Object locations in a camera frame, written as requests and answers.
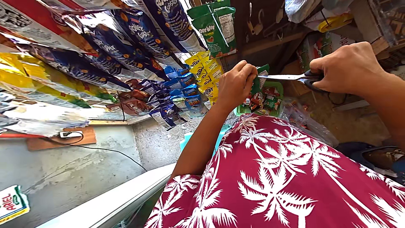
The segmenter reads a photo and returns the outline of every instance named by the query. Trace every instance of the cardboard box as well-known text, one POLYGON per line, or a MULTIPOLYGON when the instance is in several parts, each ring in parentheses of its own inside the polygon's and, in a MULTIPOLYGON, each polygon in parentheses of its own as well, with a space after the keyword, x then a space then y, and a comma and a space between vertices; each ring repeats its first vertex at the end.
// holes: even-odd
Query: cardboard box
POLYGON ((308 35, 296 51, 302 72, 309 70, 309 63, 313 59, 323 57, 343 45, 352 43, 355 41, 331 32, 308 35))

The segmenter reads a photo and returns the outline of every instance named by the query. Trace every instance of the floral shirt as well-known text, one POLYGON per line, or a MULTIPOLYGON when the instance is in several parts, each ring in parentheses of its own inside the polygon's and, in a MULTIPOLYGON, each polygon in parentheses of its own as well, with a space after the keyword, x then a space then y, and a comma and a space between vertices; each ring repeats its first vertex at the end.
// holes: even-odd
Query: floral shirt
POLYGON ((244 114, 202 176, 171 179, 146 228, 399 228, 405 187, 287 122, 244 114))

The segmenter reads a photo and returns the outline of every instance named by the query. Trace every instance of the electrical outlet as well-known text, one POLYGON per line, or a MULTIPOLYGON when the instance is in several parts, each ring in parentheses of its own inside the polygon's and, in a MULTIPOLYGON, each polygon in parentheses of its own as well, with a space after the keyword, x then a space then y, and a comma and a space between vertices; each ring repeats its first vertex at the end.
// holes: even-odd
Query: electrical outlet
POLYGON ((59 132, 59 137, 61 138, 71 138, 71 137, 81 137, 83 136, 83 131, 61 131, 59 132))

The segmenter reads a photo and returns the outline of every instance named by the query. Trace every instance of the black scissors handle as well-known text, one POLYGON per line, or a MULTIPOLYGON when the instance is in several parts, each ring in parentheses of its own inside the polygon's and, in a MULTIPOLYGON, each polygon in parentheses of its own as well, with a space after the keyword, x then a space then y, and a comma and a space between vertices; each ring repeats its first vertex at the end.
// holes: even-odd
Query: black scissors handle
POLYGON ((299 81, 303 82, 304 85, 306 85, 310 90, 313 90, 313 91, 319 92, 319 93, 328 93, 328 91, 321 90, 320 88, 317 88, 312 85, 314 82, 318 82, 324 78, 324 72, 314 73, 314 72, 311 72, 311 70, 308 70, 307 72, 304 73, 304 75, 306 77, 299 79, 299 81))

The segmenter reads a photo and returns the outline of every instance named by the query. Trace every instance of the green tray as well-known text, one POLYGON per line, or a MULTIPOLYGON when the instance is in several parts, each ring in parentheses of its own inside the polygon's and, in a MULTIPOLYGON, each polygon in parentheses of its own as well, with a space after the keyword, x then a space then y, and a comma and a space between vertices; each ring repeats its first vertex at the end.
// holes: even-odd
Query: green tray
MULTIPOLYGON (((266 82, 264 83, 263 87, 276 87, 277 90, 278 90, 279 93, 280 93, 280 97, 277 97, 277 98, 280 98, 281 100, 284 98, 284 95, 283 95, 283 93, 284 93, 283 85, 282 85, 280 82, 270 82, 270 81, 268 82, 268 81, 266 81, 266 82)), ((248 106, 243 107, 242 105, 239 105, 238 107, 236 107, 236 108, 233 110, 233 113, 235 113, 235 115, 237 115, 237 116, 241 116, 241 115, 244 114, 244 113, 251 113, 251 111, 250 111, 250 109, 249 109, 248 106)), ((279 113, 280 113, 280 107, 279 107, 279 109, 277 109, 277 110, 272 110, 272 111, 270 112, 270 115, 277 117, 277 116, 279 115, 279 113)))

